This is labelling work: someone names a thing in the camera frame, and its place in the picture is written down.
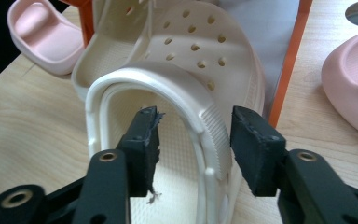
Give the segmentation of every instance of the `pink slipper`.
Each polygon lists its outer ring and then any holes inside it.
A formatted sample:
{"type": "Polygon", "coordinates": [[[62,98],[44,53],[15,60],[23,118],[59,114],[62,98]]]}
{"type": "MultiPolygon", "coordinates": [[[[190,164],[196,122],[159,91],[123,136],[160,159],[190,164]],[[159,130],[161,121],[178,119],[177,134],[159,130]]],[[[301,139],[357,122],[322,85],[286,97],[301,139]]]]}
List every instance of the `pink slipper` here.
{"type": "Polygon", "coordinates": [[[332,105],[358,130],[358,35],[327,57],[322,83],[332,105]]]}
{"type": "Polygon", "coordinates": [[[71,73],[84,50],[81,30],[48,0],[15,1],[7,25],[16,47],[54,75],[71,73]]]}

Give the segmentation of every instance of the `orange bar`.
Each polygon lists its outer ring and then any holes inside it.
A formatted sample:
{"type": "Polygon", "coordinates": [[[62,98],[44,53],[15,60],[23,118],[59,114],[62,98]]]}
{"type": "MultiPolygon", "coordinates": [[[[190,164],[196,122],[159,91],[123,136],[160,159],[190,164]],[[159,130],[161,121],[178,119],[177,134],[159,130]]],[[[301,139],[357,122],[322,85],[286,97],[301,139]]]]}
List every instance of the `orange bar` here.
{"type": "Polygon", "coordinates": [[[292,75],[293,67],[295,66],[298,48],[300,47],[300,42],[302,39],[302,35],[304,33],[305,25],[307,23],[308,15],[310,14],[311,4],[312,4],[312,0],[300,0],[298,6],[298,13],[297,13],[295,27],[292,32],[292,37],[290,39],[286,57],[284,59],[281,79],[278,84],[274,103],[272,105],[271,113],[269,116],[269,124],[272,127],[276,127],[278,124],[278,119],[281,114],[284,96],[286,95],[287,87],[289,86],[290,76],[292,75]]]}
{"type": "Polygon", "coordinates": [[[92,21],[92,0],[60,0],[68,5],[77,7],[80,14],[81,30],[83,32],[84,46],[86,47],[94,35],[92,21]]]}

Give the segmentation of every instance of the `wooden table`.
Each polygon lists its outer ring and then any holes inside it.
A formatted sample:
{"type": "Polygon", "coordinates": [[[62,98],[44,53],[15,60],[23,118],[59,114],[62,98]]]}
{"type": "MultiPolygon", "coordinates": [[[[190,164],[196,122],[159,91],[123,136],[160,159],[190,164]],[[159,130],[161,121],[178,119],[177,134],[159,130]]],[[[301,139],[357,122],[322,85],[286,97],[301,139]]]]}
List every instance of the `wooden table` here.
{"type": "MultiPolygon", "coordinates": [[[[344,15],[354,2],[313,0],[278,130],[288,149],[323,155],[358,188],[358,132],[331,106],[321,85],[324,59],[358,34],[344,15]]],[[[64,15],[79,25],[73,7],[64,15]]],[[[50,193],[87,167],[84,108],[70,78],[52,76],[20,55],[0,75],[0,193],[31,183],[50,193]]],[[[279,222],[276,198],[255,198],[243,183],[233,223],[279,222]]]]}

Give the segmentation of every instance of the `wooden surface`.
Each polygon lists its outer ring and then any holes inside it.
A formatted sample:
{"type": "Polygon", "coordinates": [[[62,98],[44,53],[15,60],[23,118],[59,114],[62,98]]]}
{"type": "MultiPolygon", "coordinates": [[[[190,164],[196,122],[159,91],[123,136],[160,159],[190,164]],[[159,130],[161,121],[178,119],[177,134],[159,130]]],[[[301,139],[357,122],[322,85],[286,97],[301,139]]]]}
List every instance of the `wooden surface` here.
{"type": "MultiPolygon", "coordinates": [[[[344,16],[354,2],[313,0],[278,130],[289,149],[323,155],[346,183],[358,188],[358,132],[330,105],[320,78],[327,55],[358,34],[344,16]]],[[[64,15],[79,25],[74,8],[64,15]]],[[[50,193],[84,175],[84,117],[69,77],[52,76],[19,56],[0,75],[0,193],[31,183],[50,193]]],[[[276,199],[255,198],[243,183],[233,223],[280,222],[276,199]]]]}

